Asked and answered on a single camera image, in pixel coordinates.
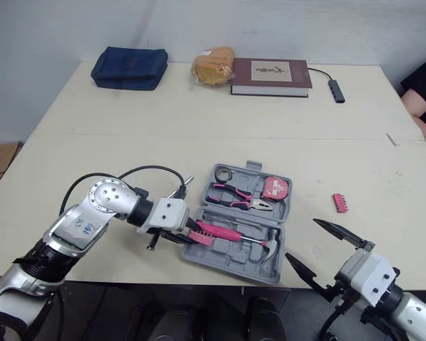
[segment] white wall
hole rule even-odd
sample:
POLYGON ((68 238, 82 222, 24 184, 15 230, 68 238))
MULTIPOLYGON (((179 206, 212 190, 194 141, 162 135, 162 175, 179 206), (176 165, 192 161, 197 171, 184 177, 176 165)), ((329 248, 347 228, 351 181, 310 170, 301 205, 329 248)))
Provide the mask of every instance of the white wall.
POLYGON ((108 45, 379 64, 397 86, 426 60, 426 0, 0 0, 0 141, 24 141, 108 45))

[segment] blue pouch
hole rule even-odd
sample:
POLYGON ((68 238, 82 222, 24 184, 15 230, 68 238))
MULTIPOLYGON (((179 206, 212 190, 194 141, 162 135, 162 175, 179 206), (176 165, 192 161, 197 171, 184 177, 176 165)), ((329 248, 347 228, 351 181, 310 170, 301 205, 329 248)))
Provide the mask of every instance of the blue pouch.
POLYGON ((98 58, 92 78, 98 87, 154 90, 168 66, 163 50, 108 47, 98 58))

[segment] book cover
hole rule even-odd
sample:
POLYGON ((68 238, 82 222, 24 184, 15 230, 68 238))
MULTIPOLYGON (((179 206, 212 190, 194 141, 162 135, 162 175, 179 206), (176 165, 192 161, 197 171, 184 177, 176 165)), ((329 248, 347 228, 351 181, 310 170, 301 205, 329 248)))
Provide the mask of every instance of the book cover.
POLYGON ((312 88, 306 60, 235 58, 232 86, 312 88))

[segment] table surface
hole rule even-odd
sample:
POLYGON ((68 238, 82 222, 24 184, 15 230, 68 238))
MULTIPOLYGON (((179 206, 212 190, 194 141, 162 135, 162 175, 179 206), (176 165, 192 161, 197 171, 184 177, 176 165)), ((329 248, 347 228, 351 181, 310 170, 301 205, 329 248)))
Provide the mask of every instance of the table surface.
MULTIPOLYGON (((375 252, 401 269, 400 286, 426 289, 426 142, 380 68, 323 65, 342 86, 347 102, 341 105, 321 75, 312 75, 309 99, 234 97, 190 85, 189 65, 170 65, 155 92, 96 88, 92 66, 79 66, 0 182, 0 274, 53 223, 67 188, 85 173, 161 164, 194 175, 187 196, 193 216, 215 163, 255 160, 266 173, 292 179, 285 246, 320 283, 333 282, 354 248, 327 234, 314 217, 375 242, 375 252), (369 100, 373 96, 378 100, 369 100), (335 212, 332 193, 345 195, 346 214, 335 212)), ((132 175, 129 182, 153 198, 178 185, 158 171, 132 175)), ((68 205, 88 186, 81 184, 68 205)), ((68 278, 252 285, 182 261, 181 246, 164 239, 155 252, 147 251, 150 237, 114 220, 68 278)), ((280 285, 306 287, 288 263, 280 285)))

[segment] tool kit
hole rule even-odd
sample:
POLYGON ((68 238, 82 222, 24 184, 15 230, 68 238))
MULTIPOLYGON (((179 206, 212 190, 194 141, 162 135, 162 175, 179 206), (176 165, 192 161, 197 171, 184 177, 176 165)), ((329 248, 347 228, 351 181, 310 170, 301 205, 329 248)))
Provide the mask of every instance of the tool kit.
POLYGON ((182 258, 251 280, 280 280, 292 181, 263 173, 262 164, 246 168, 217 164, 209 176, 196 214, 200 231, 189 237, 182 258))

